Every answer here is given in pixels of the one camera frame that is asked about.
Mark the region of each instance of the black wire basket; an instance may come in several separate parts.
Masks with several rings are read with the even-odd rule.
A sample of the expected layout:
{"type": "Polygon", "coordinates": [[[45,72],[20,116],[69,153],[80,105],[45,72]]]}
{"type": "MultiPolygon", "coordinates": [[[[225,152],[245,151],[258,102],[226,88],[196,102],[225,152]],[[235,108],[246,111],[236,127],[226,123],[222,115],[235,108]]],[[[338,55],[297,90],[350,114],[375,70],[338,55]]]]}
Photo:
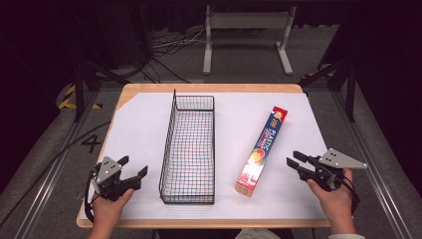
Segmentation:
{"type": "Polygon", "coordinates": [[[173,94],[159,192],[165,204],[214,204],[214,97],[173,94]]]}

